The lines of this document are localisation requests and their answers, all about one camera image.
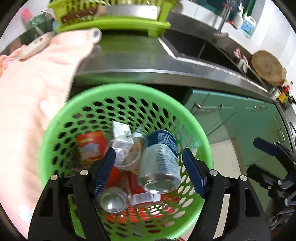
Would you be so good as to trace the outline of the clear plastic dome cup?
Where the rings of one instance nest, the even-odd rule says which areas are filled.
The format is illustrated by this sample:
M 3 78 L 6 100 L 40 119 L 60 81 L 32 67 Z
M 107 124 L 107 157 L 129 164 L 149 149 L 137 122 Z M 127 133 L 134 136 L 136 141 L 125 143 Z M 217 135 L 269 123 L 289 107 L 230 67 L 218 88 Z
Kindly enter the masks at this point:
M 116 152 L 114 166 L 120 170 L 136 172 L 140 167 L 142 146 L 133 136 L 113 138 L 108 146 Z

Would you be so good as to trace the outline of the red cola can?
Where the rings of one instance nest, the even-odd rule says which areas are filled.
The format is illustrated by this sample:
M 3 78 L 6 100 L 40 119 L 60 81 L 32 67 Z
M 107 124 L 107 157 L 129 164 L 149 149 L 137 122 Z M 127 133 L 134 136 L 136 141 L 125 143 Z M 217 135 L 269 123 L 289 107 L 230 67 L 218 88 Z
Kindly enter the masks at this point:
M 113 167 L 103 192 L 98 195 L 96 202 L 107 213 L 118 214 L 128 207 L 128 194 L 125 191 L 128 185 L 127 176 L 124 172 Z

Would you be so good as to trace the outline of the white milk carton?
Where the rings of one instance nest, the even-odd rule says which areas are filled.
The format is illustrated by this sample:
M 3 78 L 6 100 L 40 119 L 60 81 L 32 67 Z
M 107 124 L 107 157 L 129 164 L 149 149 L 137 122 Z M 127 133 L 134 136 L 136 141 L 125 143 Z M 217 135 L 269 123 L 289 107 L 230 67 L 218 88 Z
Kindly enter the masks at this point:
M 132 136 L 129 125 L 120 123 L 118 121 L 112 121 L 112 130 L 114 138 Z

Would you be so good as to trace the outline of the blue silver can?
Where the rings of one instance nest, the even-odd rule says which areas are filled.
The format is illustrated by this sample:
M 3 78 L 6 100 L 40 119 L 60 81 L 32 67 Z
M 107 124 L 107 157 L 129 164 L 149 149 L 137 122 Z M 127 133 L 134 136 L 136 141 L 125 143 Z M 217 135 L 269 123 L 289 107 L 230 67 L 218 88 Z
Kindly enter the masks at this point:
M 152 194 L 166 194 L 180 186 L 177 142 L 168 131 L 157 130 L 147 136 L 137 184 Z

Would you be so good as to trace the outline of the round wooden cutting board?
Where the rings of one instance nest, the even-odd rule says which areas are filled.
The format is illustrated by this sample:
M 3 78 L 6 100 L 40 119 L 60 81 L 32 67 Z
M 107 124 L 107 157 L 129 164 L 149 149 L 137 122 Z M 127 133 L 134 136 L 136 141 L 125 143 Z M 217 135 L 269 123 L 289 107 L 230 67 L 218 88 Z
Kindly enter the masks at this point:
M 260 50 L 253 54 L 251 64 L 256 73 L 267 83 L 281 86 L 286 80 L 286 70 L 273 54 Z

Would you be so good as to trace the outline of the peach towel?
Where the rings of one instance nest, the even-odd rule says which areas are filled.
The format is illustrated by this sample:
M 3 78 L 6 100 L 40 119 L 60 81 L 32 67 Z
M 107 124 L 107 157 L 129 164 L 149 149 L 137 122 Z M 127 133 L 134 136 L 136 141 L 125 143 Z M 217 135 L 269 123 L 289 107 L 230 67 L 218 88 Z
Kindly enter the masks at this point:
M 1 66 L 1 205 L 22 237 L 43 190 L 43 134 L 101 36 L 97 28 L 59 33 L 41 52 Z

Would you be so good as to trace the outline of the white detergent bottle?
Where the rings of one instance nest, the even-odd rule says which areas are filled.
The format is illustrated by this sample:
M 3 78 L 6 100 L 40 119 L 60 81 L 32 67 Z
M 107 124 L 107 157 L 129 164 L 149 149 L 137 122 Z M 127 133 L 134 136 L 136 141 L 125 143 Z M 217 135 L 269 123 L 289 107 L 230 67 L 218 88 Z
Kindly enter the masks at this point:
M 240 27 L 240 31 L 243 32 L 243 34 L 246 37 L 251 37 L 255 27 L 256 27 L 256 21 L 252 16 L 247 16 L 246 14 L 243 14 L 243 23 Z

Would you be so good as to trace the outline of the sink faucet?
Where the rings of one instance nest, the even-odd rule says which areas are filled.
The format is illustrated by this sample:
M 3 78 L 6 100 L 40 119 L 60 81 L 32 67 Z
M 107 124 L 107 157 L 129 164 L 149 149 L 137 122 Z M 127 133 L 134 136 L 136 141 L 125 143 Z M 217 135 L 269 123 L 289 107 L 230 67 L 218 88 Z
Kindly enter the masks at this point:
M 224 24 L 226 23 L 229 15 L 230 15 L 232 6 L 234 5 L 235 2 L 236 1 L 227 0 L 226 6 L 224 6 L 224 9 L 223 9 L 222 20 L 220 22 L 220 25 L 218 27 L 218 30 L 217 30 L 217 32 L 215 32 L 213 34 L 213 39 L 214 40 L 218 40 L 220 38 L 225 38 L 225 37 L 228 37 L 229 36 L 228 33 L 223 33 L 222 32 L 222 28 L 223 28 Z

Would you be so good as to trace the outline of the green dish rack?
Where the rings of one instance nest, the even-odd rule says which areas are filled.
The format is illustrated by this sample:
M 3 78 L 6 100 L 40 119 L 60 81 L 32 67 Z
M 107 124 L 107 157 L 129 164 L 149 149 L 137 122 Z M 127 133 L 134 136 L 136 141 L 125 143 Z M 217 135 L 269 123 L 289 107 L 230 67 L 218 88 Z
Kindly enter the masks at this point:
M 58 32 L 99 28 L 141 31 L 159 37 L 171 27 L 170 11 L 179 1 L 50 1 Z

